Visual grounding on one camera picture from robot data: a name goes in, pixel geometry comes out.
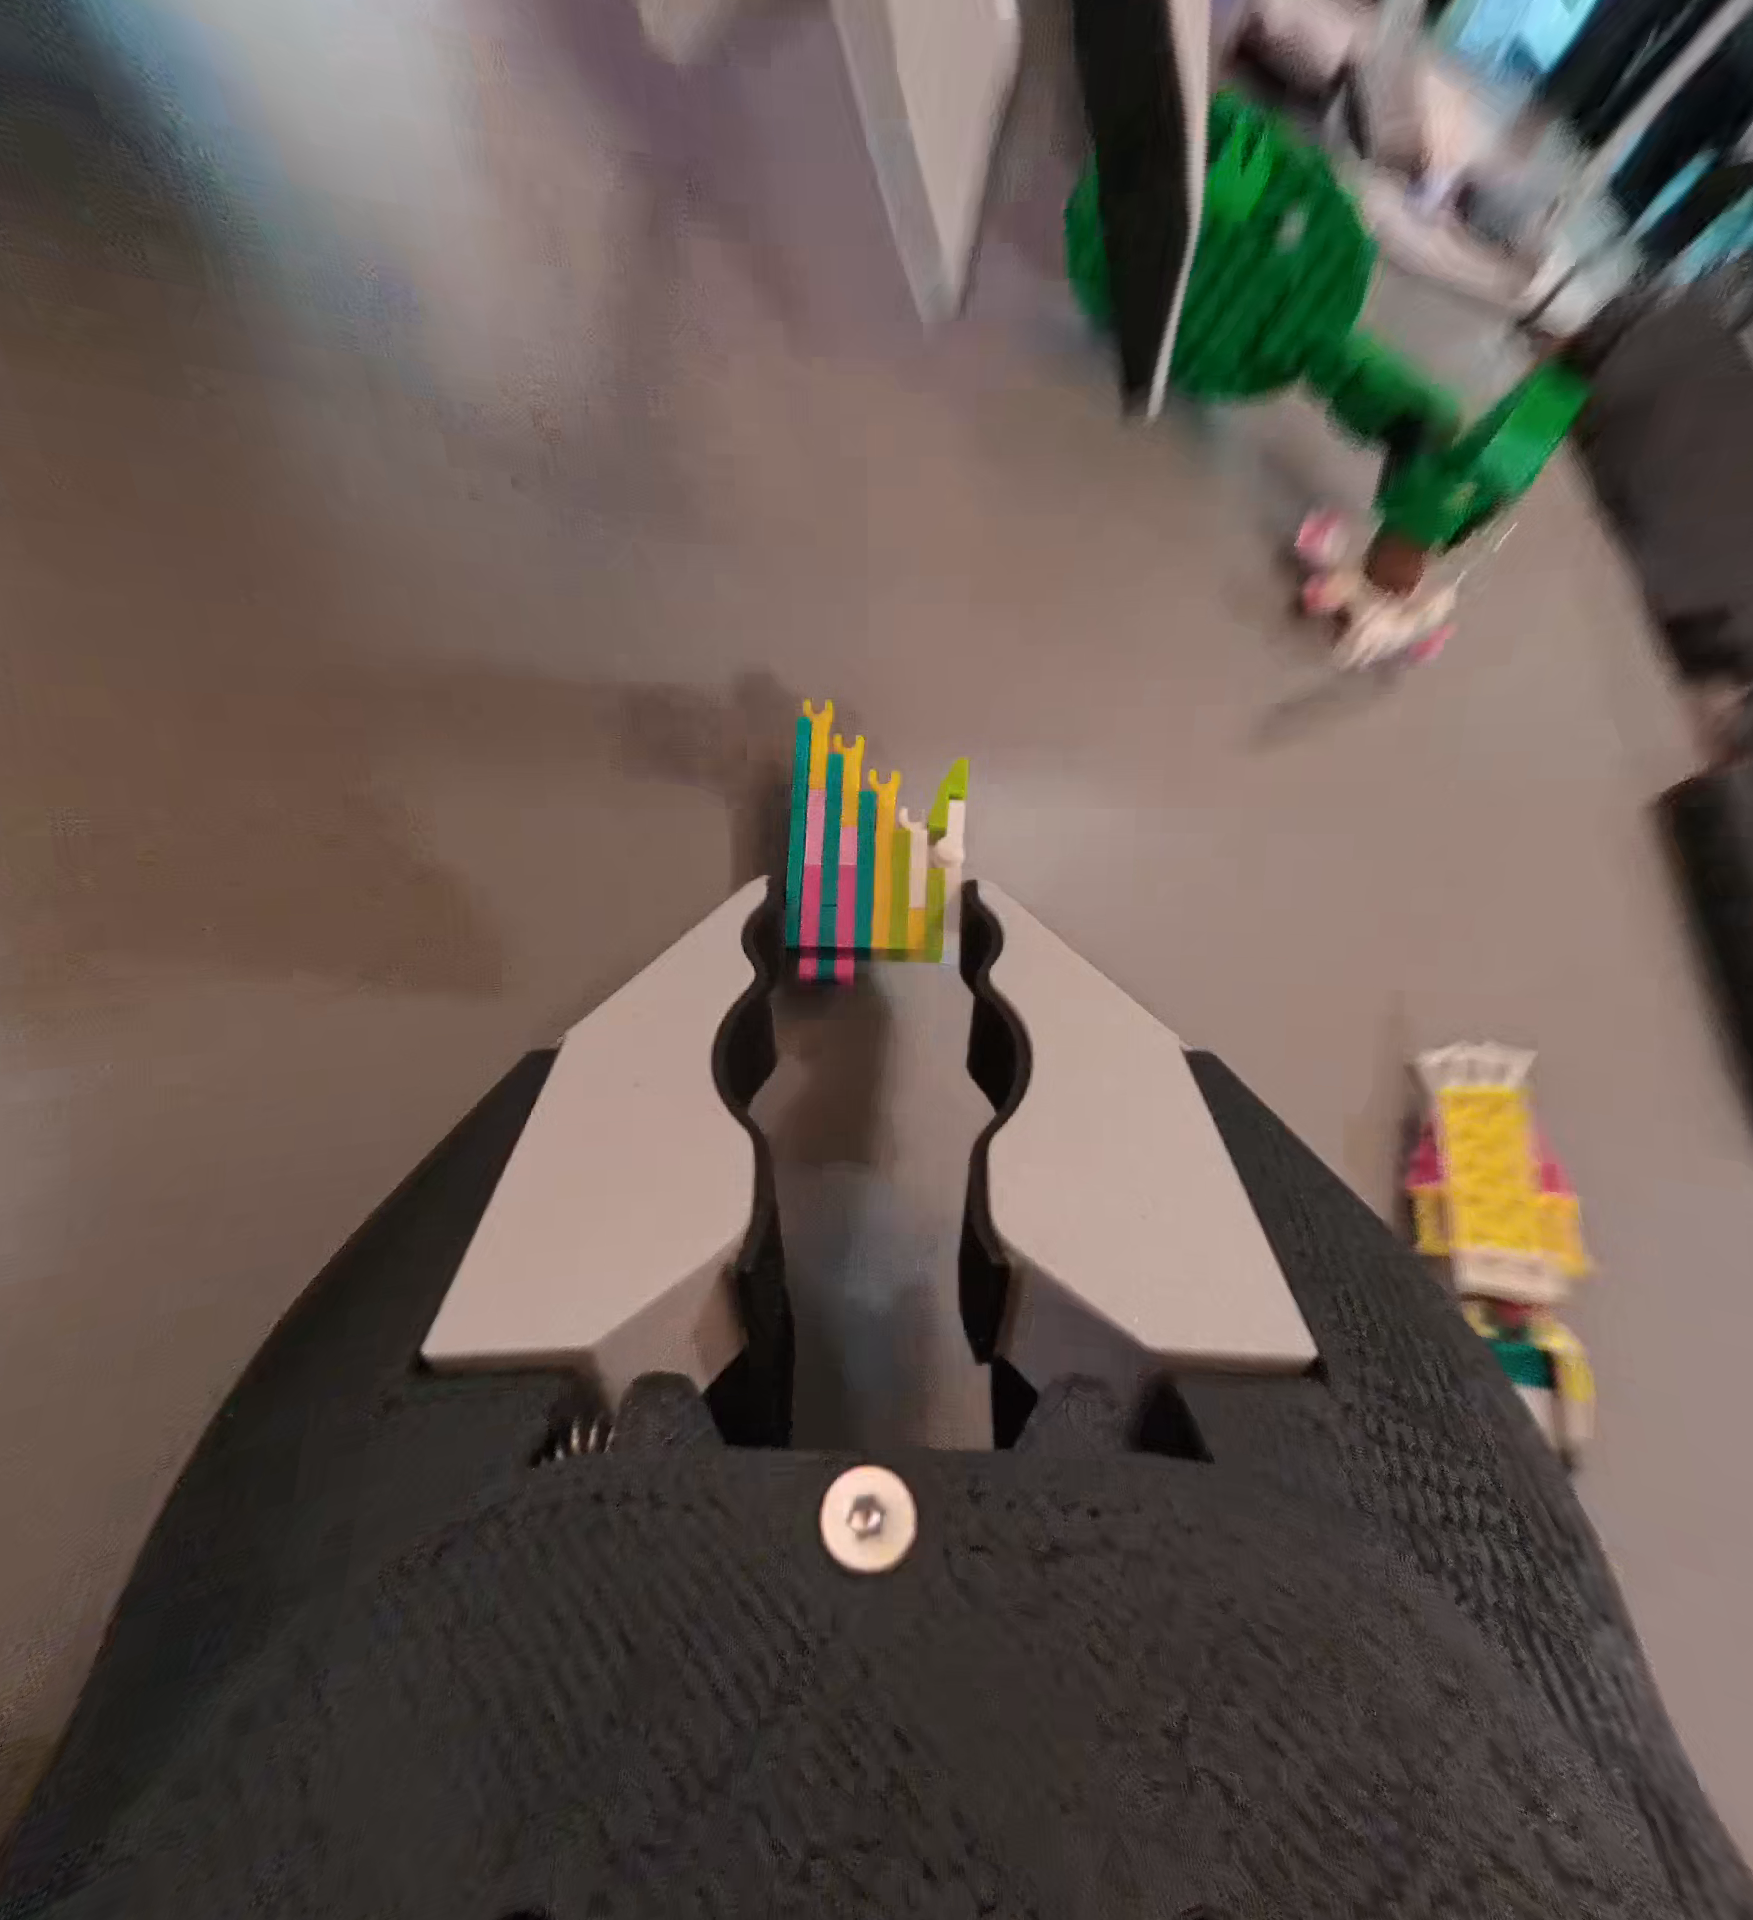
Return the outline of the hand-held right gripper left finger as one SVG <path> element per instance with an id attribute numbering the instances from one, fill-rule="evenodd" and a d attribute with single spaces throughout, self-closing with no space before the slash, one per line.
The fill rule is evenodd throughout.
<path id="1" fill-rule="evenodd" d="M 754 875 L 562 1036 L 421 1341 L 438 1376 L 567 1373 L 606 1412 L 689 1379 L 722 1435 L 793 1438 L 769 1139 L 782 900 Z"/>

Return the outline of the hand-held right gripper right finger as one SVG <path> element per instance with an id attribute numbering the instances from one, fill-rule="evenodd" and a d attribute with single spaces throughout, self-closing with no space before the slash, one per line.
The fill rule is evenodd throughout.
<path id="1" fill-rule="evenodd" d="M 1040 1395 L 1109 1392 L 1121 1440 L 1178 1450 L 1185 1378 L 1304 1379 L 1319 1344 L 1176 1031 L 993 882 L 960 893 L 966 1171 L 959 1311 L 1010 1450 Z"/>

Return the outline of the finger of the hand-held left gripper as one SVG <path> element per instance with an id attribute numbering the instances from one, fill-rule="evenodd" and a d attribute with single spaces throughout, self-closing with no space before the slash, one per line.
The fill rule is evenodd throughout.
<path id="1" fill-rule="evenodd" d="M 1072 52 L 1127 413 L 1154 420 L 1207 186 L 1210 1 L 1074 1 Z"/>
<path id="2" fill-rule="evenodd" d="M 966 297 L 1022 62 L 1016 1 L 832 1 L 888 230 L 920 320 Z"/>

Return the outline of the striped lego assembly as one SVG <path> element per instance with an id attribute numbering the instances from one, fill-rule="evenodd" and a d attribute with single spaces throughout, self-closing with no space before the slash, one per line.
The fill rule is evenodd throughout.
<path id="1" fill-rule="evenodd" d="M 851 984 L 864 962 L 957 959 L 969 797 L 970 762 L 957 757 L 912 811 L 900 776 L 867 765 L 867 739 L 838 731 L 831 701 L 799 708 L 784 949 L 801 984 Z"/>

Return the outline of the yellow lego building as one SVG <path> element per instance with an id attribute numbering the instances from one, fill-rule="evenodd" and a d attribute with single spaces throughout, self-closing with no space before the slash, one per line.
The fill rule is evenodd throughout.
<path id="1" fill-rule="evenodd" d="M 1455 1042 L 1417 1054 L 1424 1120 L 1404 1187 L 1417 1251 L 1455 1292 L 1562 1310 L 1593 1267 L 1579 1194 L 1539 1120 L 1535 1054 Z"/>

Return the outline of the lego minifigure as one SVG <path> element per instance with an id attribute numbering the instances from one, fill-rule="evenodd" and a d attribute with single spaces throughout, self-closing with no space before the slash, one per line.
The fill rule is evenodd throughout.
<path id="1" fill-rule="evenodd" d="M 1556 1456 L 1579 1470 L 1598 1433 L 1598 1381 L 1574 1328 L 1546 1306 L 1466 1297 L 1468 1322 L 1490 1346 Z"/>

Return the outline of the pink white lego piece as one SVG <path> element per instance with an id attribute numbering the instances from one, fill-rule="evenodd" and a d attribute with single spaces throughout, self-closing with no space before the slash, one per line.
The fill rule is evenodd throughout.
<path id="1" fill-rule="evenodd" d="M 1436 659 L 1455 636 L 1460 588 L 1443 578 L 1407 589 L 1377 586 L 1355 556 L 1349 520 L 1336 509 L 1304 520 L 1292 556 L 1298 612 L 1330 636 L 1330 662 L 1343 673 Z"/>

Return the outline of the green articulated plastic toy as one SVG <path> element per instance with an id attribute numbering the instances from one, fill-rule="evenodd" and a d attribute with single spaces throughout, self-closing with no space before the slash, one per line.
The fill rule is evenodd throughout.
<path id="1" fill-rule="evenodd" d="M 1232 90 L 1213 96 L 1207 136 L 1201 236 L 1166 402 L 1237 405 L 1310 392 L 1380 455 L 1374 528 L 1393 548 L 1439 558 L 1510 514 L 1567 442 L 1585 380 L 1547 358 L 1466 415 L 1449 390 L 1364 327 L 1377 244 L 1330 155 Z M 1065 264 L 1119 370 L 1091 155 L 1065 210 Z"/>

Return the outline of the black flat device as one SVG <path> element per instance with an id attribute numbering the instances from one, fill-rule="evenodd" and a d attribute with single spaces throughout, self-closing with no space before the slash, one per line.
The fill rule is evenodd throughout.
<path id="1" fill-rule="evenodd" d="M 1753 752 L 1753 268 L 1614 300 L 1562 349 L 1577 443 L 1680 677 Z"/>

